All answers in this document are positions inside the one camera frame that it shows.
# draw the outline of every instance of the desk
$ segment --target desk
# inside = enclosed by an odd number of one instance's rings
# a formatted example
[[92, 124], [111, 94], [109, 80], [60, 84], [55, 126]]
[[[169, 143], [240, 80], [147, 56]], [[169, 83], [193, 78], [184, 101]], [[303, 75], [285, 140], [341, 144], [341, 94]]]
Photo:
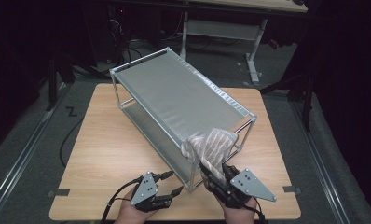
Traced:
[[[277, 196], [275, 203], [260, 200], [267, 219], [300, 217], [294, 193], [283, 190], [283, 186], [292, 184], [259, 91], [223, 90], [258, 116], [242, 152], [228, 164], [236, 165], [240, 170], [250, 168]], [[55, 197], [49, 216], [54, 220], [100, 220], [108, 200], [117, 189], [146, 171], [159, 174], [169, 171], [169, 167], [118, 109], [113, 85], [100, 84], [92, 95], [59, 185], [59, 189], [69, 189], [69, 194]], [[182, 185], [175, 175], [158, 184], [158, 195], [168, 194]], [[128, 190], [123, 190], [118, 197]], [[113, 204], [108, 219], [117, 217], [120, 203], [116, 201]], [[151, 220], [223, 218], [214, 196], [199, 186], [191, 193], [183, 190], [173, 199], [169, 209], [158, 211]]]
[[[246, 62], [250, 73], [251, 80], [254, 84], [259, 84], [259, 73], [255, 69], [254, 56], [265, 31], [267, 14], [272, 10], [280, 12], [301, 13], [305, 14], [308, 9], [305, 5], [299, 6], [292, 0], [185, 0], [185, 1], [167, 1], [165, 3], [150, 3], [149, 1], [141, 3], [140, 1], [114, 0], [119, 3], [132, 4], [138, 6], [161, 6], [161, 7], [177, 7], [185, 10], [183, 22], [182, 48], [180, 57], [186, 59], [186, 39], [187, 35], [207, 35], [215, 37], [233, 38], [241, 40], [253, 40], [250, 52], [246, 53]], [[198, 9], [206, 11], [225, 11], [231, 13], [244, 12], [255, 14], [253, 10], [260, 10], [257, 14], [263, 14], [261, 24], [259, 26], [251, 26], [235, 23], [223, 23], [214, 21], [197, 21], [188, 20], [188, 11]]]

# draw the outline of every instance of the human hand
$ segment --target human hand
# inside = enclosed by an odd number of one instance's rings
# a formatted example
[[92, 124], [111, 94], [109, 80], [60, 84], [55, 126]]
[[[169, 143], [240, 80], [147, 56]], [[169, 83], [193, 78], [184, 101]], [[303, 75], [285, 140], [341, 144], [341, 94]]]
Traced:
[[135, 206], [131, 205], [133, 190], [134, 188], [124, 196], [124, 199], [128, 199], [129, 201], [122, 201], [115, 224], [143, 224], [158, 211], [155, 210], [146, 213], [137, 210]]
[[[228, 208], [220, 201], [220, 199], [217, 198], [217, 196], [214, 195], [214, 197], [218, 203], [220, 203], [220, 206], [224, 211], [224, 218], [227, 224], [254, 224], [255, 212], [244, 207], [240, 209]], [[257, 201], [252, 197], [245, 205], [255, 209], [257, 207]]]

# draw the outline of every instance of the striped cloth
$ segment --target striped cloth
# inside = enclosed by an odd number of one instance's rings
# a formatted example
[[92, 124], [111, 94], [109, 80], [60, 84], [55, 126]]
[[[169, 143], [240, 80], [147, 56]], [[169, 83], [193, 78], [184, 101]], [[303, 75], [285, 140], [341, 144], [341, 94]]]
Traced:
[[223, 173], [222, 163], [238, 140], [236, 133], [225, 130], [212, 129], [208, 134], [193, 134], [181, 145], [183, 156], [191, 162], [202, 162], [212, 174], [224, 185], [227, 183]]

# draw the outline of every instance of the metal bracket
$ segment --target metal bracket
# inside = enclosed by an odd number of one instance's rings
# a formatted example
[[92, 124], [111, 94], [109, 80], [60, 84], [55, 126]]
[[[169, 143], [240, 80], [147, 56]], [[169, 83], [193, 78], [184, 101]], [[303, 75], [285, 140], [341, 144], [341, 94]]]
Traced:
[[136, 193], [133, 195], [131, 199], [131, 204], [135, 205], [138, 204], [145, 199], [150, 198], [158, 193], [158, 188], [156, 182], [154, 181], [151, 172], [147, 172], [139, 185], [139, 188], [136, 190]]
[[246, 195], [271, 202], [277, 200], [276, 196], [247, 168], [232, 178], [230, 183]]

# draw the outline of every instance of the metal frame box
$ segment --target metal frame box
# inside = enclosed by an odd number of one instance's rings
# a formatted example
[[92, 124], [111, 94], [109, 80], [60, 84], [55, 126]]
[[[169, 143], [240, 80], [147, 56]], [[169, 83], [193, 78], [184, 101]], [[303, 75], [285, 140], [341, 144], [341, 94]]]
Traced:
[[[222, 129], [239, 139], [239, 153], [256, 115], [213, 84], [170, 48], [110, 69], [119, 108], [130, 118], [189, 191], [201, 183], [199, 165], [181, 153], [193, 134]], [[131, 95], [122, 99], [117, 83]]]

